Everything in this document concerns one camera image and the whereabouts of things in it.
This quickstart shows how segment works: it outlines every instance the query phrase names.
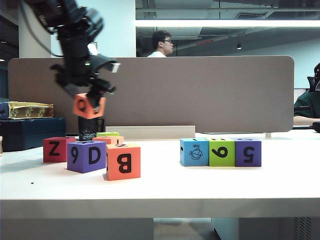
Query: gray partition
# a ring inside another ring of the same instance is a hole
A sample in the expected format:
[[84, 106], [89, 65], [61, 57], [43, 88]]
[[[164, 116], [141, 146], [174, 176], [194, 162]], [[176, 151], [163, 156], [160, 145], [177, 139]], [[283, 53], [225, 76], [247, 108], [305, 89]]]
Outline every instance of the gray partition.
[[[294, 62], [289, 56], [118, 58], [118, 73], [100, 77], [117, 87], [106, 95], [108, 126], [195, 125], [196, 132], [286, 132], [293, 126]], [[50, 66], [61, 58], [9, 63], [11, 101], [54, 104], [76, 133], [73, 100]]]

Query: toy block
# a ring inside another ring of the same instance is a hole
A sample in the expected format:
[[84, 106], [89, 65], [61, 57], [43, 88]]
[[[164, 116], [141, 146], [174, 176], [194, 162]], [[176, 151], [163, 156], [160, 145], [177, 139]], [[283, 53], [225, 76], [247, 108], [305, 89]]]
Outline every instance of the toy block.
[[74, 96], [73, 113], [85, 119], [93, 119], [104, 115], [106, 98], [101, 97], [98, 109], [90, 104], [86, 93], [79, 93]]
[[44, 163], [61, 163], [66, 162], [67, 145], [76, 141], [74, 136], [50, 137], [43, 139], [43, 162]]
[[106, 167], [106, 142], [77, 141], [68, 143], [67, 169], [88, 173]]
[[123, 144], [123, 136], [97, 136], [92, 138], [93, 141], [103, 141], [106, 144]]
[[107, 180], [140, 178], [140, 151], [134, 143], [106, 145]]
[[236, 167], [261, 167], [261, 141], [255, 138], [233, 138]]
[[209, 140], [209, 166], [234, 167], [235, 141], [231, 138], [207, 138]]
[[104, 131], [104, 132], [97, 132], [96, 133], [97, 137], [102, 137], [102, 136], [119, 136], [119, 133], [116, 131]]
[[180, 163], [183, 166], [208, 166], [209, 141], [204, 137], [181, 138]]

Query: red block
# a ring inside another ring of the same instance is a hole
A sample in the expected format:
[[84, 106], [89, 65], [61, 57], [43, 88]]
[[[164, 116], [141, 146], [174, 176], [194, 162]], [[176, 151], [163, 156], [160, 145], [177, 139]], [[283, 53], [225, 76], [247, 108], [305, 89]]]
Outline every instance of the red block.
[[106, 98], [101, 97], [99, 108], [96, 110], [90, 104], [86, 93], [76, 94], [73, 102], [73, 113], [85, 119], [94, 119], [104, 115]]
[[67, 145], [76, 141], [74, 136], [50, 137], [43, 140], [43, 162], [62, 163], [67, 161]]
[[140, 147], [134, 143], [106, 145], [107, 180], [140, 178]]
[[97, 136], [92, 138], [93, 141], [103, 141], [106, 144], [123, 144], [123, 136]]

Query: white shirt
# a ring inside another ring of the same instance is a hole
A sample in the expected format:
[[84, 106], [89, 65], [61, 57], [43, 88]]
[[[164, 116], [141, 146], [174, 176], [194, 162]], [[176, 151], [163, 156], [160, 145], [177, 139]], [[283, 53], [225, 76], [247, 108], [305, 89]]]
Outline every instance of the white shirt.
[[154, 51], [149, 56], [147, 56], [147, 58], [166, 58], [166, 57], [167, 56], [160, 51]]

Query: dark blue box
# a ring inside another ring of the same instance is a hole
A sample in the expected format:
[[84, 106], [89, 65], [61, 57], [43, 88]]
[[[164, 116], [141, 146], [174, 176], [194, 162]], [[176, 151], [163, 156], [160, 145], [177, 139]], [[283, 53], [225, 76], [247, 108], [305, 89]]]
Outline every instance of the dark blue box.
[[0, 135], [4, 152], [41, 147], [43, 139], [66, 136], [63, 117], [0, 119]]
[[7, 102], [0, 102], [0, 119], [9, 118], [9, 107]]

